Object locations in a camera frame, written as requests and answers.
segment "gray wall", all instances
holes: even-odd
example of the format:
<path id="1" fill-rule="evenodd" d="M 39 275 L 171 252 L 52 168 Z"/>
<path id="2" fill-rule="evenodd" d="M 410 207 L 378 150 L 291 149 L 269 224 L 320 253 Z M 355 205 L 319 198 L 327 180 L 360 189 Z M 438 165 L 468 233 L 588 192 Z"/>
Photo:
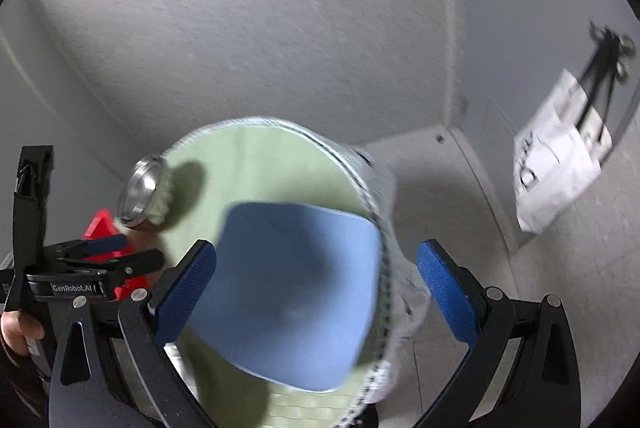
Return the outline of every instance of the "gray wall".
<path id="1" fill-rule="evenodd" d="M 366 141 L 439 122 L 452 80 L 445 0 L 39 1 L 92 89 L 156 150 L 252 114 Z"/>
<path id="2" fill-rule="evenodd" d="M 466 116 L 458 117 L 500 201 L 519 231 L 512 182 L 513 135 L 535 112 L 566 67 L 579 75 L 594 49 L 589 18 L 630 34 L 640 45 L 640 24 L 626 0 L 466 0 L 460 91 Z M 618 86 L 610 128 L 617 126 L 640 74 Z"/>
<path id="3" fill-rule="evenodd" d="M 78 238 L 95 212 L 114 211 L 144 151 L 91 94 L 28 0 L 0 8 L 0 257 L 12 248 L 15 170 L 25 144 L 52 144 L 47 242 Z"/>

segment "blue gripper pad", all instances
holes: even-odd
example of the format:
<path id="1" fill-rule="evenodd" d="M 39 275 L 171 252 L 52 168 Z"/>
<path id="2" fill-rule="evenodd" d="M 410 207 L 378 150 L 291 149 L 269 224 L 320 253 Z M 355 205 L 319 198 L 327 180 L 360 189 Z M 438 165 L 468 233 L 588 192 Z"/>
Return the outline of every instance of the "blue gripper pad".
<path id="1" fill-rule="evenodd" d="M 171 289 L 167 291 L 162 302 L 156 307 L 156 334 L 154 340 L 158 347 L 174 342 L 198 303 L 209 280 L 216 271 L 216 248 L 213 244 L 199 240 L 191 249 L 195 253 L 187 261 L 173 269 L 180 271 Z"/>
<path id="2" fill-rule="evenodd" d="M 447 267 L 444 257 L 430 242 L 422 242 L 418 248 L 417 266 L 454 337 L 472 347 L 480 334 L 478 310 Z"/>

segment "dark sleeve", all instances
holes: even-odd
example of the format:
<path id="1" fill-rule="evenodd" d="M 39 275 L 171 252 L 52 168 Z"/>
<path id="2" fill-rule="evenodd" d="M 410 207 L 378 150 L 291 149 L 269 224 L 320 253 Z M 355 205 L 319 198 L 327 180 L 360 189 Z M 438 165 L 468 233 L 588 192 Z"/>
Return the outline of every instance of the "dark sleeve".
<path id="1" fill-rule="evenodd" d="M 0 368 L 4 371 L 15 393 L 40 421 L 40 426 L 47 423 L 47 395 L 36 366 L 29 356 L 16 354 L 0 336 Z"/>

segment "floor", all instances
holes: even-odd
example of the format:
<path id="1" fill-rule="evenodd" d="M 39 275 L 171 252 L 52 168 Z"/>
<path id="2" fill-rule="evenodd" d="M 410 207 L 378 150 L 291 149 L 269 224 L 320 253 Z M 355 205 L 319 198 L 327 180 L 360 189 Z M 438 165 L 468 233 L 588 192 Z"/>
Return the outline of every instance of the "floor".
<path id="1" fill-rule="evenodd" d="M 619 387 L 640 350 L 640 128 L 634 122 L 600 178 L 546 231 L 510 254 L 484 192 L 443 128 L 367 145 L 398 180 L 396 233 L 404 254 L 436 238 L 481 284 L 508 296 L 558 294 L 578 356 L 582 426 Z M 476 415 L 491 410 L 517 342 L 511 342 Z M 402 378 L 379 405 L 382 428 L 410 428 L 440 393 L 466 352 L 436 305 L 402 354 Z"/>

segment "white bag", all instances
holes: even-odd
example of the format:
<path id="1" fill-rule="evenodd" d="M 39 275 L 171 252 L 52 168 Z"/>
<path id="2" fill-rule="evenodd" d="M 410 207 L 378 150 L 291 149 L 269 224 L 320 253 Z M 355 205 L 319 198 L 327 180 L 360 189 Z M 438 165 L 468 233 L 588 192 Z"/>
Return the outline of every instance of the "white bag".
<path id="1" fill-rule="evenodd" d="M 586 103 L 581 85 L 563 70 L 514 139 L 516 215 L 523 231 L 542 233 L 600 174 L 611 135 L 593 107 L 578 131 L 576 122 Z"/>

